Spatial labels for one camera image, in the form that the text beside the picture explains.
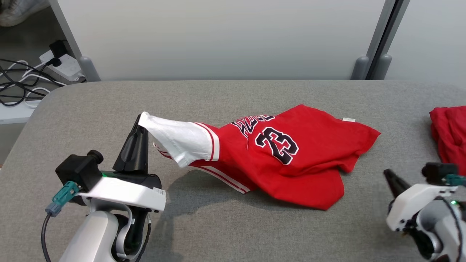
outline crumpled red cloth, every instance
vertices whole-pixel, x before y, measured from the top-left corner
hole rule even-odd
[[[466,106],[436,107],[430,112],[432,136],[443,163],[455,163],[466,176]]]

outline gray tabletop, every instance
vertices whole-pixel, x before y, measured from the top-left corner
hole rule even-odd
[[[161,178],[168,201],[163,213],[151,216],[142,261],[422,261],[413,240],[385,224],[392,197],[382,171],[392,168],[410,183],[423,182],[421,167],[439,160],[429,112],[464,105],[466,90],[387,81],[105,82],[60,88],[35,110],[0,171],[0,261],[44,260],[44,208],[61,187],[55,168],[70,154],[96,149],[105,157],[101,168],[110,170],[142,111],[222,126],[301,103],[382,133],[354,171],[342,174],[340,201],[319,211],[261,191],[242,195],[150,150],[149,171]],[[459,196],[466,196],[464,190]],[[86,213],[67,204],[51,219],[52,261],[59,260]]]

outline white wall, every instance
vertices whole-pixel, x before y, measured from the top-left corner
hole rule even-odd
[[[384,0],[59,0],[102,80],[349,79]]]
[[[465,10],[465,0],[411,0],[388,51],[385,79],[466,87]]]

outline white shoe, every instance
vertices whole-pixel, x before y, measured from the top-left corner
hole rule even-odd
[[[0,14],[0,27],[12,27],[22,23],[30,15],[50,4],[47,0],[10,0],[8,7]]]

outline white sleeve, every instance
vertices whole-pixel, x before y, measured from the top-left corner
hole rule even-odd
[[[138,125],[152,134],[157,145],[165,148],[180,167],[200,159],[219,159],[219,138],[202,123],[168,120],[143,112]]]

